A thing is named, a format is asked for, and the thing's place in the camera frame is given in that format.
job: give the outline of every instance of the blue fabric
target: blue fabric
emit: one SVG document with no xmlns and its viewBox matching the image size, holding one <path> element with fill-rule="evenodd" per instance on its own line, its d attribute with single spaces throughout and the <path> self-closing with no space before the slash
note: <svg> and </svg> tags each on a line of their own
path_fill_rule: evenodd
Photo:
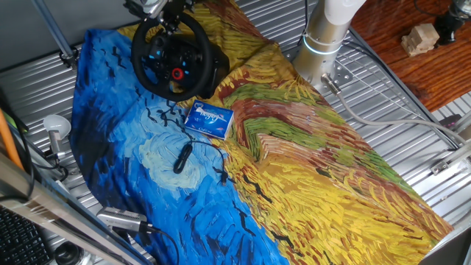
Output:
<svg viewBox="0 0 471 265">
<path fill-rule="evenodd" d="M 188 143 L 180 128 L 185 110 L 167 113 L 179 124 L 160 118 L 174 103 L 142 88 L 130 45 L 117 31 L 89 30 L 82 46 L 71 147 L 92 194 L 103 206 L 145 214 L 177 242 L 180 264 L 287 264 L 233 184 L 221 185 L 217 150 L 194 144 L 184 171 L 173 172 Z M 151 235 L 151 241 L 146 251 L 164 264 L 176 262 L 167 238 Z"/>
</svg>

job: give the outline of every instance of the metal clamp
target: metal clamp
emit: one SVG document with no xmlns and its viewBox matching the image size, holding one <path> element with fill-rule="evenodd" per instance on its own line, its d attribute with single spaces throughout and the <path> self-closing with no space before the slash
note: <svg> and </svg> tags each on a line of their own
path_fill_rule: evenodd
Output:
<svg viewBox="0 0 471 265">
<path fill-rule="evenodd" d="M 434 175 L 438 175 L 440 172 L 443 172 L 445 169 L 449 169 L 452 166 L 462 162 L 464 159 L 467 159 L 471 156 L 471 142 L 462 146 L 460 149 L 453 152 L 453 154 L 448 155 L 446 158 L 435 164 L 430 168 Z"/>
</svg>

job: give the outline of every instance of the van gogh painting print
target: van gogh painting print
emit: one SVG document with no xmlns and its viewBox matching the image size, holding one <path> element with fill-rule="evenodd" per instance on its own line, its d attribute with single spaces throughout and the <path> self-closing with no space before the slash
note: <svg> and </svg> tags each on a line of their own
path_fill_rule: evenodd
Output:
<svg viewBox="0 0 471 265">
<path fill-rule="evenodd" d="M 137 81 L 137 26 L 85 35 L 71 145 L 103 206 L 145 214 L 177 242 L 180 264 L 418 264 L 452 230 L 235 3 L 205 1 L 191 15 L 230 58 L 205 100 L 234 111 L 226 141 L 183 130 L 194 99 L 174 106 Z M 225 185 L 221 155 L 204 144 L 173 172 L 189 138 L 222 151 Z M 177 262 L 166 237 L 136 240 Z"/>
</svg>

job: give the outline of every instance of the yellow fabric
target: yellow fabric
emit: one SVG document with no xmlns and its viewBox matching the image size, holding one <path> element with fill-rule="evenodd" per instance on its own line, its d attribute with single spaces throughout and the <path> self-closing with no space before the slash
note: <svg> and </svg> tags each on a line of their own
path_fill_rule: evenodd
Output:
<svg viewBox="0 0 471 265">
<path fill-rule="evenodd" d="M 418 264 L 452 230 L 233 2 L 191 15 L 232 70 L 206 101 L 235 111 L 231 136 L 212 142 L 229 153 L 226 170 L 258 225 L 272 240 L 289 237 L 279 250 L 290 262 Z M 136 28 L 119 32 L 132 38 Z"/>
</svg>

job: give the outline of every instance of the metal rail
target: metal rail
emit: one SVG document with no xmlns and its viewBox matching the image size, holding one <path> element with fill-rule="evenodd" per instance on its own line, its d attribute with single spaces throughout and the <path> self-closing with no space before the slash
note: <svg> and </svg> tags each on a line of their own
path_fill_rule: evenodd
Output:
<svg viewBox="0 0 471 265">
<path fill-rule="evenodd" d="M 0 154 L 0 168 L 0 193 L 26 196 L 30 176 L 3 154 Z M 34 181 L 31 200 L 27 203 L 10 200 L 1 204 L 112 264 L 150 264 L 101 221 L 95 218 L 95 222 L 91 222 L 87 214 L 80 212 L 86 212 L 80 209 L 83 206 L 47 176 L 42 183 Z"/>
</svg>

